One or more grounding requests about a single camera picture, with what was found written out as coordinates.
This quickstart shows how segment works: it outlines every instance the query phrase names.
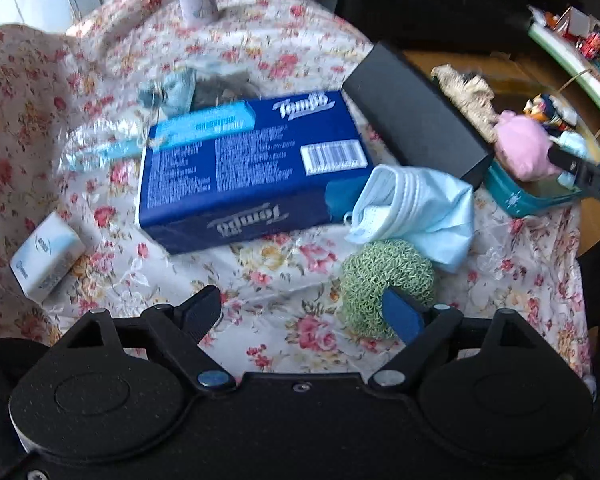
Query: green crocheted sponge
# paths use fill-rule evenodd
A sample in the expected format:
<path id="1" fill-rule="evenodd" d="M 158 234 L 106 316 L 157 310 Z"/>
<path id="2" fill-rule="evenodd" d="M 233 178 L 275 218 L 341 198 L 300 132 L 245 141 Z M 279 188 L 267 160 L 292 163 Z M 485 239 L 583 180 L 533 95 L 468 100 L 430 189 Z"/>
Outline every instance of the green crocheted sponge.
<path id="1" fill-rule="evenodd" d="M 404 240 L 380 240 L 365 245 L 342 264 L 342 313 L 345 323 L 361 336 L 395 337 L 382 318 L 382 293 L 399 286 L 423 304 L 433 302 L 433 266 Z"/>

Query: pink plush toy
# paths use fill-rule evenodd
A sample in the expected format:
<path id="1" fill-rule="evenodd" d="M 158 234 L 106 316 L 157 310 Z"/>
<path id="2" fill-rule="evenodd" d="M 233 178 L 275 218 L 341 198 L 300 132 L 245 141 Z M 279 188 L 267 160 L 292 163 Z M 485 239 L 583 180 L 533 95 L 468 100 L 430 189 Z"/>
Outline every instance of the pink plush toy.
<path id="1" fill-rule="evenodd" d="M 547 152 L 551 141 L 537 121 L 505 110 L 495 131 L 496 155 L 516 179 L 530 182 L 561 173 L 560 168 L 549 162 Z"/>

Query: floral tablecloth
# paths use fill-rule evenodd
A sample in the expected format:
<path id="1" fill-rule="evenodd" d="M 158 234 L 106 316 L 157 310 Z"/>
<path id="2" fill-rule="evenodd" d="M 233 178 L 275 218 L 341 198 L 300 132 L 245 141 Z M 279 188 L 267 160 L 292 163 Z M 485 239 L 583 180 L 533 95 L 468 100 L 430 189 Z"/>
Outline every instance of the floral tablecloth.
<path id="1" fill-rule="evenodd" d="M 138 162 L 56 175 L 64 132 L 104 116 L 144 117 L 138 83 L 209 59 L 247 69 L 264 95 L 338 89 L 371 46 L 312 0 L 218 0 L 222 19 L 183 28 L 177 0 L 113 0 L 65 36 L 0 27 L 0 336 L 53 343 L 96 307 L 136 316 L 179 304 L 206 284 L 223 318 L 202 348 L 231 373 L 358 370 L 365 377 L 401 346 L 347 331 L 339 272 L 355 247 L 346 227 L 322 226 L 168 257 L 133 224 Z M 352 110 L 375 162 L 391 162 Z M 57 209 L 88 246 L 40 308 L 22 296 L 11 255 Z M 513 220 L 485 190 L 466 264 L 442 276 L 438 299 L 470 316 L 519 311 L 580 375 L 590 373 L 580 271 L 579 209 Z"/>

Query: teal container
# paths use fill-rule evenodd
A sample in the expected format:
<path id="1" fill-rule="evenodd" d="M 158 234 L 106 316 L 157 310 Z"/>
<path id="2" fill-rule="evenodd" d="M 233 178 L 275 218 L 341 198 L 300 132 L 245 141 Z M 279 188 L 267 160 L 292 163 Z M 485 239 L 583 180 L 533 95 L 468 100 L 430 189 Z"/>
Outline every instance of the teal container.
<path id="1" fill-rule="evenodd" d="M 555 179 L 535 184 L 538 190 L 544 191 L 542 196 L 522 189 L 496 159 L 493 159 L 484 177 L 484 187 L 496 203 L 514 218 L 542 214 L 549 208 L 574 202 L 582 195 L 580 190 L 569 191 L 560 186 Z"/>

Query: small white tissue pack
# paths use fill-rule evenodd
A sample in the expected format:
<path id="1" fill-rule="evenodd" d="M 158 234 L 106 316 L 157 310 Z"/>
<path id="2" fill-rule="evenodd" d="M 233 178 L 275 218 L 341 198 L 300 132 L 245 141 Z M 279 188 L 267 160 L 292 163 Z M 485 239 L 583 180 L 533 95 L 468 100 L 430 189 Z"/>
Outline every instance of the small white tissue pack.
<path id="1" fill-rule="evenodd" d="M 11 270 L 24 295 L 42 303 L 84 251 L 78 235 L 54 211 L 13 255 Z"/>

